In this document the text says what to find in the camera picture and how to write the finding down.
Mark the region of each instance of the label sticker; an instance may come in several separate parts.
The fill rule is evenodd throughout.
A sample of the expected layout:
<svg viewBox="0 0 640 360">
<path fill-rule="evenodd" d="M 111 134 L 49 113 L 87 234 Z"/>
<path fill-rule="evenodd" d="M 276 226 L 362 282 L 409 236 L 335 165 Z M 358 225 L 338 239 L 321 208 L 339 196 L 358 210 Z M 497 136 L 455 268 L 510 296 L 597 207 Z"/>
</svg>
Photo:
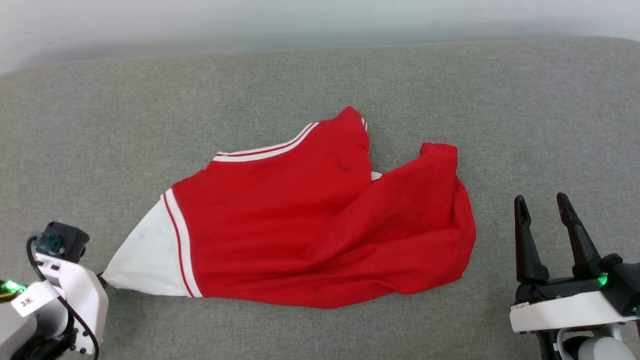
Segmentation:
<svg viewBox="0 0 640 360">
<path fill-rule="evenodd" d="M 59 296 L 60 294 L 49 281 L 36 282 L 29 285 L 27 290 L 13 299 L 11 305 L 18 311 L 18 314 L 25 317 Z"/>
</svg>

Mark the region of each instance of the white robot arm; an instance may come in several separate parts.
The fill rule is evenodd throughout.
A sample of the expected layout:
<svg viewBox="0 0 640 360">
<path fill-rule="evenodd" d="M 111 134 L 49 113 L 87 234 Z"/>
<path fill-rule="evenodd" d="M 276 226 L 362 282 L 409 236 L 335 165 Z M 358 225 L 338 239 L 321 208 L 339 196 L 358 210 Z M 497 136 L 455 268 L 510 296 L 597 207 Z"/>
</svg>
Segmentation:
<svg viewBox="0 0 640 360">
<path fill-rule="evenodd" d="M 29 262 L 42 281 L 2 284 L 0 360 L 50 360 L 67 350 L 98 358 L 109 300 L 98 276 L 77 264 L 87 241 L 56 222 L 29 239 Z"/>
</svg>

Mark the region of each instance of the red stripe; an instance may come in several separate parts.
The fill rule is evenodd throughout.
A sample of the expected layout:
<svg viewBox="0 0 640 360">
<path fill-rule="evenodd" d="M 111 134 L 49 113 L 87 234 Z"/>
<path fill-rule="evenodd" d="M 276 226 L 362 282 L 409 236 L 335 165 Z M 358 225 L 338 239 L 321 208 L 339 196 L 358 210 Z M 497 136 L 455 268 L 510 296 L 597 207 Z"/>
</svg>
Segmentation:
<svg viewBox="0 0 640 360">
<path fill-rule="evenodd" d="M 312 128 L 313 128 L 312 124 L 307 125 L 306 130 L 304 130 L 302 133 L 300 133 L 300 135 L 298 135 L 295 139 L 293 139 L 292 141 L 284 144 L 283 146 L 274 147 L 273 149 L 255 151 L 255 152 L 248 152 L 246 154 L 222 154 L 222 155 L 218 155 L 218 156 L 249 156 L 249 155 L 263 154 L 265 152 L 271 152 L 271 151 L 280 150 L 280 149 L 283 149 L 283 148 L 285 148 L 287 146 L 291 146 L 292 144 L 296 143 L 302 136 L 305 136 L 305 134 L 307 134 L 309 131 L 311 131 Z"/>
<path fill-rule="evenodd" d="M 166 206 L 166 210 L 169 212 L 169 217 L 171 218 L 171 222 L 173 222 L 173 230 L 175 230 L 175 237 L 178 239 L 178 258 L 180 259 L 180 274 L 182 275 L 182 282 L 184 282 L 184 285 L 187 288 L 189 295 L 191 295 L 191 297 L 195 297 L 193 296 L 191 289 L 189 289 L 187 278 L 184 277 L 184 269 L 182 267 L 182 246 L 180 245 L 180 233 L 178 233 L 178 225 L 175 224 L 175 219 L 173 218 L 173 214 L 171 214 L 171 209 L 169 209 L 169 204 L 166 201 L 166 194 L 162 194 L 162 196 L 164 199 L 164 206 Z"/>
</svg>

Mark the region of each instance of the white wall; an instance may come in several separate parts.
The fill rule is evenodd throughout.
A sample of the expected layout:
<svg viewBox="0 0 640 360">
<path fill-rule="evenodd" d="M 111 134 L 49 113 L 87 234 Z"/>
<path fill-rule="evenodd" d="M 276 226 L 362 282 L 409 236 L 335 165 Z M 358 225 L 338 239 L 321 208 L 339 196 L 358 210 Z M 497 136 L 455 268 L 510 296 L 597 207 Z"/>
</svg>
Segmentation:
<svg viewBox="0 0 640 360">
<path fill-rule="evenodd" d="M 640 0 L 0 0 L 0 73 L 90 58 L 599 35 Z"/>
</svg>

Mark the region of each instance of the black cable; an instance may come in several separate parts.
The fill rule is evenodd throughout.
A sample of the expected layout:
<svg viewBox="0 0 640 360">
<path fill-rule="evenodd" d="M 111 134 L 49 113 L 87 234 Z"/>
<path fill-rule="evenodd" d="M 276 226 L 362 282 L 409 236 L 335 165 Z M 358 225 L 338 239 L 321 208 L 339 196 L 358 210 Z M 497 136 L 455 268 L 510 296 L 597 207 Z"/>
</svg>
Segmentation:
<svg viewBox="0 0 640 360">
<path fill-rule="evenodd" d="M 0 292 L 0 304 L 9 302 L 17 296 L 17 293 L 2 293 Z"/>
<path fill-rule="evenodd" d="M 36 272 L 36 274 L 38 274 L 40 280 L 47 281 L 47 277 L 40 271 L 40 269 L 38 268 L 38 264 L 36 264 L 36 260 L 33 258 L 31 244 L 34 240 L 36 240 L 35 236 L 32 236 L 29 238 L 29 240 L 27 240 L 27 258 L 29 258 L 29 263 L 31 264 L 31 267 Z M 98 344 L 98 339 L 95 337 L 95 334 L 93 333 L 93 331 L 91 331 L 89 325 L 84 322 L 80 315 L 76 313 L 76 310 L 74 310 L 74 308 L 71 307 L 71 305 L 69 305 L 69 303 L 65 300 L 65 298 L 62 297 L 62 295 L 58 296 L 58 300 L 67 309 L 67 311 L 84 327 L 84 330 L 91 338 L 91 341 L 93 342 L 93 348 L 95 349 L 95 352 L 93 353 L 93 360 L 97 360 L 100 356 L 100 345 Z"/>
</svg>

